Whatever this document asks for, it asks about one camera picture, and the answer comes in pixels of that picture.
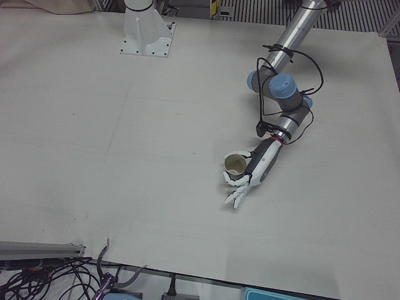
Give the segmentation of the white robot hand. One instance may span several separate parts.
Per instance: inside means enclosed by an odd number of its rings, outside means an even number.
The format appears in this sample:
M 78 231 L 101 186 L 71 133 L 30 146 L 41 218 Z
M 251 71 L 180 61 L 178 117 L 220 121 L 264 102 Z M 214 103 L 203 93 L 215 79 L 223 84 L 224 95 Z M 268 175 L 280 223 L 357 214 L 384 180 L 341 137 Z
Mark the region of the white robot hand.
M 236 151 L 224 157 L 224 180 L 235 190 L 224 202 L 233 203 L 238 208 L 249 190 L 260 185 L 276 162 L 283 146 L 281 140 L 269 137 L 263 140 L 253 151 Z

